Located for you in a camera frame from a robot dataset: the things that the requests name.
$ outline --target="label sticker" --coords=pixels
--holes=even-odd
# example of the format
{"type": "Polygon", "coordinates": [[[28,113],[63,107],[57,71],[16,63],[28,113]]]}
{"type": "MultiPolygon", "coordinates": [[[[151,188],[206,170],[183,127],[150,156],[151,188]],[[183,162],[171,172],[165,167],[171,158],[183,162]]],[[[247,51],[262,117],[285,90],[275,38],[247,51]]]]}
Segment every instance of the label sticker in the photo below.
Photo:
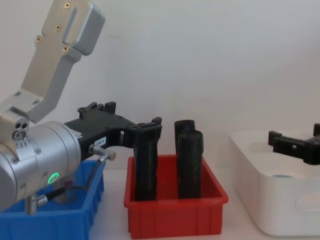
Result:
{"type": "Polygon", "coordinates": [[[106,143],[107,143],[107,137],[105,136],[105,137],[103,137],[103,138],[95,141],[95,142],[94,142],[94,145],[100,147],[100,146],[102,146],[102,145],[105,145],[106,143]]]}
{"type": "Polygon", "coordinates": [[[75,135],[75,137],[76,137],[77,139],[82,138],[82,133],[81,133],[81,132],[78,132],[78,131],[73,130],[73,129],[71,129],[71,131],[72,131],[72,133],[75,135]]]}

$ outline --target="black clamp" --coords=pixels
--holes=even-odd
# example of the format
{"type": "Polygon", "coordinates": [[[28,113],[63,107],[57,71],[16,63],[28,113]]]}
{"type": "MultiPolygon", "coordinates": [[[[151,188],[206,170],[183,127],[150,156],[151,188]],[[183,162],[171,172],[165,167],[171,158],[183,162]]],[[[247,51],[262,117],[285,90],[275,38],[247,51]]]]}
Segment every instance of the black clamp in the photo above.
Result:
{"type": "Polygon", "coordinates": [[[273,147],[274,153],[302,159],[309,165],[320,165],[320,123],[314,124],[313,137],[307,140],[269,131],[268,145],[273,147]]]}
{"type": "Polygon", "coordinates": [[[79,119],[65,123],[78,136],[81,160],[93,155],[91,145],[103,149],[121,146],[134,151],[135,199],[157,198],[158,141],[162,131],[161,117],[148,123],[135,124],[116,115],[116,103],[91,103],[78,109],[79,119]]]}

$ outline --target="blue bin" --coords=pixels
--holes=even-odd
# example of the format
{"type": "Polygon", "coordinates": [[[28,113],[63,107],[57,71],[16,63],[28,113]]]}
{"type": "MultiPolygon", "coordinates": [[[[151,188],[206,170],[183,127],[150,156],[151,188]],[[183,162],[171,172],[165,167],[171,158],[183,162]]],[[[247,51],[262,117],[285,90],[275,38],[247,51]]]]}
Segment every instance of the blue bin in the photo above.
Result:
{"type": "MultiPolygon", "coordinates": [[[[95,161],[84,161],[75,173],[75,184],[85,186],[95,161]]],[[[89,192],[77,189],[77,201],[59,204],[51,201],[34,216],[25,214],[25,201],[0,213],[0,240],[89,240],[101,195],[104,191],[102,164],[94,176],[89,192]]],[[[50,185],[38,195],[53,190],[50,185]]]]}

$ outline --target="black plastic part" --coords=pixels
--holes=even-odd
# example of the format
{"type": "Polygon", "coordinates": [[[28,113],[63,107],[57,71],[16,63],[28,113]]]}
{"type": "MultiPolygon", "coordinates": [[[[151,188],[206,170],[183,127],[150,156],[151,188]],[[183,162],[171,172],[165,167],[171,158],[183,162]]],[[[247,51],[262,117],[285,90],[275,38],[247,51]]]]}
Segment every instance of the black plastic part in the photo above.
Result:
{"type": "Polygon", "coordinates": [[[178,153],[178,137],[183,133],[190,133],[196,130],[194,120],[181,120],[174,123],[174,136],[175,136],[175,153],[178,153]]]}
{"type": "Polygon", "coordinates": [[[178,136],[178,186],[180,199],[201,198],[204,137],[200,131],[178,136]]]}
{"type": "Polygon", "coordinates": [[[269,131],[268,145],[273,146],[275,139],[281,137],[282,134],[276,131],[269,131]]]}
{"type": "Polygon", "coordinates": [[[283,136],[281,133],[270,131],[268,144],[273,146],[273,152],[303,159],[306,164],[320,165],[320,124],[313,128],[314,137],[301,140],[283,136]]]}
{"type": "Polygon", "coordinates": [[[151,123],[138,124],[138,141],[134,147],[136,201],[157,199],[157,145],[162,130],[161,121],[157,117],[151,123]]]}
{"type": "Polygon", "coordinates": [[[145,140],[134,149],[135,156],[135,200],[157,199],[157,140],[145,140]]]}
{"type": "Polygon", "coordinates": [[[157,197],[157,144],[161,136],[161,117],[149,123],[135,124],[116,115],[116,103],[105,105],[91,103],[78,109],[79,119],[65,123],[70,129],[81,133],[78,138],[81,160],[91,157],[89,147],[105,138],[106,149],[121,146],[134,149],[137,201],[156,200],[157,197]]]}
{"type": "MultiPolygon", "coordinates": [[[[104,137],[106,137],[106,142],[101,145],[104,149],[112,146],[132,149],[140,141],[138,133],[143,131],[141,128],[145,126],[135,124],[122,116],[116,115],[115,111],[115,102],[109,102],[105,105],[93,102],[87,107],[78,109],[79,119],[65,123],[70,129],[81,133],[82,137],[78,141],[82,161],[92,156],[89,153],[89,146],[104,137]]],[[[147,124],[160,127],[160,131],[155,133],[158,134],[159,139],[162,128],[161,118],[157,117],[152,121],[147,124]]]]}
{"type": "Polygon", "coordinates": [[[46,196],[46,198],[47,198],[47,200],[49,202],[49,201],[55,199],[56,197],[64,194],[65,192],[66,192],[66,188],[62,187],[62,188],[59,188],[59,189],[57,189],[55,191],[47,193],[45,196],[46,196]]]}
{"type": "Polygon", "coordinates": [[[320,135],[320,123],[315,123],[313,126],[313,136],[320,135]]]}

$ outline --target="black cylindrical part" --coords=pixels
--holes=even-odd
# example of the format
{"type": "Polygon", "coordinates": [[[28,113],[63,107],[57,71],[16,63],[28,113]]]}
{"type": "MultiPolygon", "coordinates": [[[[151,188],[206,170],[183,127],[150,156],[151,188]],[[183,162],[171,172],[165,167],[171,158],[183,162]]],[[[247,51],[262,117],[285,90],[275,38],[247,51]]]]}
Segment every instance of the black cylindrical part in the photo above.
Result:
{"type": "Polygon", "coordinates": [[[61,194],[64,194],[65,192],[66,192],[66,188],[62,187],[62,188],[59,188],[55,191],[47,193],[45,196],[49,202],[49,201],[55,199],[56,197],[60,196],[61,194]]]}
{"type": "Polygon", "coordinates": [[[201,198],[204,137],[200,131],[178,136],[178,188],[180,199],[201,198]]]}
{"type": "Polygon", "coordinates": [[[313,136],[320,135],[320,123],[315,123],[313,126],[313,136]]]}
{"type": "Polygon", "coordinates": [[[136,201],[157,199],[157,144],[157,139],[149,139],[134,148],[136,201]]]}
{"type": "Polygon", "coordinates": [[[175,152],[178,153],[178,140],[179,135],[183,133],[190,133],[196,130],[196,124],[194,120],[181,120],[174,123],[175,134],[175,152]]]}

